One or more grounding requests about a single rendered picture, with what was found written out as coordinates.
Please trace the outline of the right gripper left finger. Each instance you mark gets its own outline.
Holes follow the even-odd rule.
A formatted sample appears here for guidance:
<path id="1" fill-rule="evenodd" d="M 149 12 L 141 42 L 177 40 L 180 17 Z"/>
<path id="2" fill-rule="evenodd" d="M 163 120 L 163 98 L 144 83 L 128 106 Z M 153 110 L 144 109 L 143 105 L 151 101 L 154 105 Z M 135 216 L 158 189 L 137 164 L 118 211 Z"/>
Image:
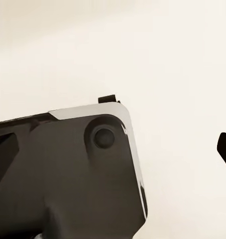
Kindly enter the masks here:
<path id="1" fill-rule="evenodd" d="M 16 133 L 0 136 L 0 182 L 19 153 Z"/>

